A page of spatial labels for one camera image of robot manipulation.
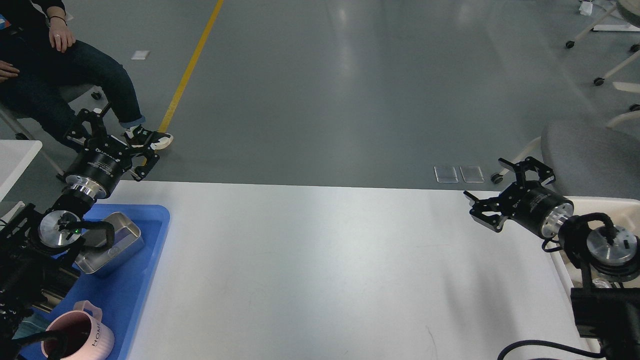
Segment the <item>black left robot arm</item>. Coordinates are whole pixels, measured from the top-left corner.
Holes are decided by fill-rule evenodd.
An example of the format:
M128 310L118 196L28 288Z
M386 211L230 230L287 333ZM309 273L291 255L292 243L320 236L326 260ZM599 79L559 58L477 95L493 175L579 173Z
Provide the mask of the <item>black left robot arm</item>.
M132 172L140 182L159 160L150 131L135 130L121 141L107 133L103 112L82 109L65 136L82 145L62 175L66 187L44 213L26 205L1 230L1 358L22 359L24 347L55 342L49 360L60 360L69 336L45 330L17 338L19 324L34 314L53 310L80 277L74 262L83 252L103 255L115 244L115 228L85 215L99 199L109 198L122 176Z

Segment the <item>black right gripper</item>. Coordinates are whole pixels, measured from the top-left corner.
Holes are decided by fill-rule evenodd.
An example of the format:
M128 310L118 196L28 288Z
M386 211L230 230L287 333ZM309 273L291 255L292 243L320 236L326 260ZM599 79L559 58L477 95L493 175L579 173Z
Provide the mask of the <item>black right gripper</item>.
M500 157L498 162L515 174L515 181L502 191L505 194L487 199L463 191L471 218L496 233L511 219L540 239L553 239L575 210L571 200L546 187L556 180L553 169L532 156L519 162ZM537 173L538 180L527 180L528 172Z

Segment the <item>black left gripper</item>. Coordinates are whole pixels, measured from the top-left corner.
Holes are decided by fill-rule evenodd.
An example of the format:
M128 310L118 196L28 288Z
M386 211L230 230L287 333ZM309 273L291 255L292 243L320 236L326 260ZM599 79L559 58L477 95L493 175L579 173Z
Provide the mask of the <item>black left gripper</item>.
M63 135L64 144L82 151L75 158L62 180L74 191L92 199L111 196L126 171L133 166L131 157L123 149L111 148L103 115L81 109ZM140 182L160 159L161 133L148 129L127 130L127 146L134 157L143 157L144 164L136 166L132 177Z

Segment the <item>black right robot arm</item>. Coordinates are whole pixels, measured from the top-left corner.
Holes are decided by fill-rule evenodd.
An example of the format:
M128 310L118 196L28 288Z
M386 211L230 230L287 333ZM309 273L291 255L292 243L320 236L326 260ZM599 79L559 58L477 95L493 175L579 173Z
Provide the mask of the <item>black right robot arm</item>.
M582 338L594 338L599 352L542 340L517 341L499 354L524 346L544 346L584 357L637 360L640 357L640 292L624 283L639 276L639 237L615 225L603 212L575 214L574 203L549 189L556 179L553 169L534 157L519 162L500 158L515 180L498 196L480 199L465 191L470 215L498 233L512 220L542 239L546 253L562 251L580 271L581 287L570 291L574 323Z

